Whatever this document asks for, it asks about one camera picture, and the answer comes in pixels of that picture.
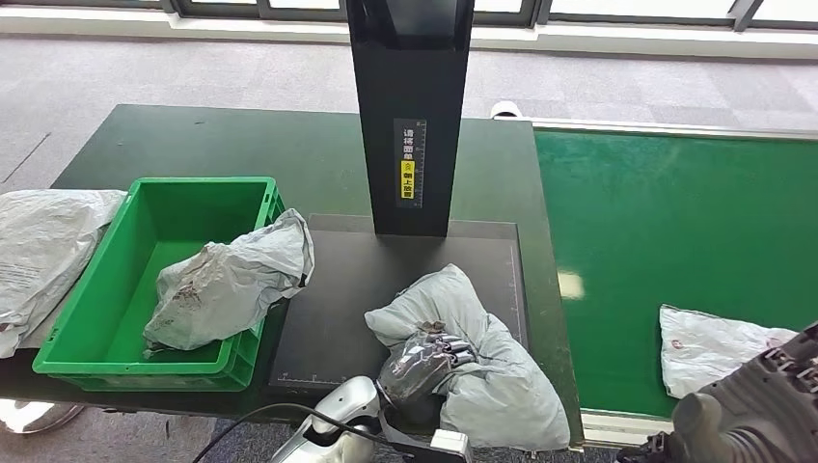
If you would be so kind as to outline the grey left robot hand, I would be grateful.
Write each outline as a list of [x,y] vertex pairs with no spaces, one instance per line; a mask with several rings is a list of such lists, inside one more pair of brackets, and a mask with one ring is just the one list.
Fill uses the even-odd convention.
[[472,345],[448,333],[443,322],[424,322],[391,348],[375,386],[393,414],[412,424],[429,423],[439,414],[440,385],[476,358]]

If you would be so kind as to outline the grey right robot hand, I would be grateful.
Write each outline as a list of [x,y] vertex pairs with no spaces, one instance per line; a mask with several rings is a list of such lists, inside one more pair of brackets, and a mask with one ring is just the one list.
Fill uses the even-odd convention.
[[817,324],[682,398],[674,462],[815,462]]

